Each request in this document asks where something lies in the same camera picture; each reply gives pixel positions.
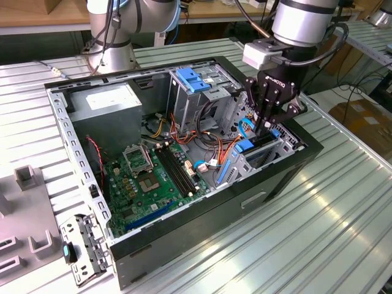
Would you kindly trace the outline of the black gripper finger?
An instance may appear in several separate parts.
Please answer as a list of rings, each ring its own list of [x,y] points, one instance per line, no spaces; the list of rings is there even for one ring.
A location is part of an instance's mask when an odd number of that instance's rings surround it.
[[[258,81],[255,78],[247,77],[244,82],[244,88],[247,93],[247,100],[251,109],[256,115],[254,132],[266,132],[268,127],[265,123],[268,122],[268,107],[271,104],[272,91],[274,86],[271,80],[261,79]]]
[[[266,114],[265,127],[268,129],[272,125],[282,123],[305,112],[307,112],[307,106],[297,98],[284,105],[273,105],[269,113]]]

